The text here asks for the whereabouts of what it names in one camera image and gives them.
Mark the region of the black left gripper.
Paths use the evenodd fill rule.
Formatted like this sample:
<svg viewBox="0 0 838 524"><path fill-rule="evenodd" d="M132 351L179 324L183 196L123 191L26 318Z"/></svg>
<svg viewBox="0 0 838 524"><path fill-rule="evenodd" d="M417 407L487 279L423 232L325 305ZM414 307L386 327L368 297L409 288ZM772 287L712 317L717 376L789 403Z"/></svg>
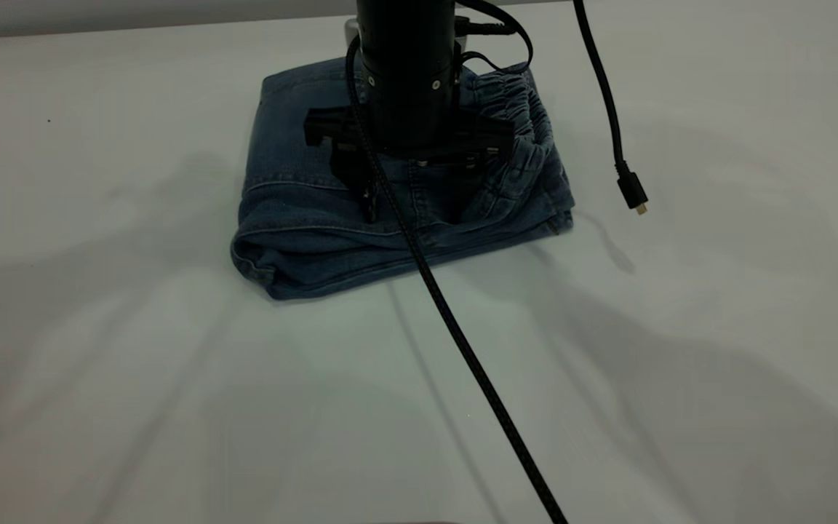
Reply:
<svg viewBox="0 0 838 524"><path fill-rule="evenodd" d="M514 146L516 126L461 105L463 70L445 69L433 76L382 76L358 69L355 102L346 106L310 108L305 118L307 146L323 140L357 147L356 110L379 154L392 158L432 160L498 155ZM333 175L347 188L368 223L378 216L379 182L369 160L358 149L333 149ZM489 218L492 208L487 160L451 169L451 223Z"/></svg>

